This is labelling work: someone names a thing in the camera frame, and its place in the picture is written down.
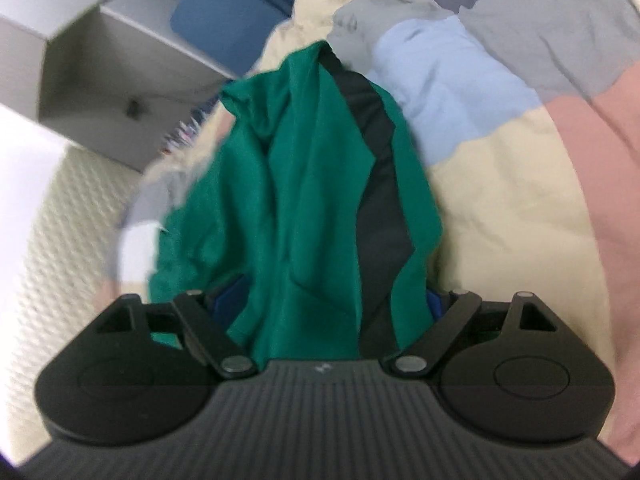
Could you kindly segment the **green hoodie sweatshirt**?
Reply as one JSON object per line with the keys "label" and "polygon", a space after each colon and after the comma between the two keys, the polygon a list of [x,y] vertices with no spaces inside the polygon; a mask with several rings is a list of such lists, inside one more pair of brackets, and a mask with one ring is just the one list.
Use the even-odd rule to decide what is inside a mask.
{"label": "green hoodie sweatshirt", "polygon": [[221,101],[231,131],[164,221],[150,298],[246,276],[228,333],[258,364],[410,347],[442,224],[394,99],[319,41]]}

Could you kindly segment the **beige quilted headboard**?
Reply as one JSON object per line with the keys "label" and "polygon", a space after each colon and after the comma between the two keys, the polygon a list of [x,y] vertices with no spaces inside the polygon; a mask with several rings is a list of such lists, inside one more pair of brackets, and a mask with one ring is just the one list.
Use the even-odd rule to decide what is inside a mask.
{"label": "beige quilted headboard", "polygon": [[17,298],[1,321],[1,452],[11,463],[23,463],[50,440],[34,398],[40,370],[115,296],[144,292],[108,270],[141,177],[72,146],[44,190]]}

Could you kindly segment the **patchwork pastel bed quilt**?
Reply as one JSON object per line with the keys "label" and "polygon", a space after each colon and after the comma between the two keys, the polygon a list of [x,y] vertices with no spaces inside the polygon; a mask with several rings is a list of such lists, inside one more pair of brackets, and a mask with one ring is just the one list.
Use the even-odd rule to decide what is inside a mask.
{"label": "patchwork pastel bed quilt", "polygon": [[[639,10],[629,0],[294,0],[247,79],[316,42],[399,106],[442,224],[427,289],[537,294],[612,370],[602,440],[639,458]],[[231,131],[221,96],[142,178],[111,278],[153,301],[158,238]]]}

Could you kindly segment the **grey white wardrobe cabinet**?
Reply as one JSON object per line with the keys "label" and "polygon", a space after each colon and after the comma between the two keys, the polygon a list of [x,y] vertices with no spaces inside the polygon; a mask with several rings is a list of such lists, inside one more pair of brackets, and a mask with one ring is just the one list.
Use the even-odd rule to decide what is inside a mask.
{"label": "grey white wardrobe cabinet", "polygon": [[[1,0],[1,102],[142,170],[232,76],[170,27],[180,0]],[[129,100],[143,105],[138,120]]]}

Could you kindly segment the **black wall charger plug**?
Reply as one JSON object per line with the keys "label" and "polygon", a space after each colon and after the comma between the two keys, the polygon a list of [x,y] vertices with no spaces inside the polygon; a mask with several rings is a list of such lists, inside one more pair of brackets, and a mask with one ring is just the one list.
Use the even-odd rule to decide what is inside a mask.
{"label": "black wall charger plug", "polygon": [[125,110],[125,115],[128,118],[132,120],[138,120],[142,112],[143,112],[143,105],[141,104],[140,101],[136,99],[131,99],[128,101],[126,110]]}

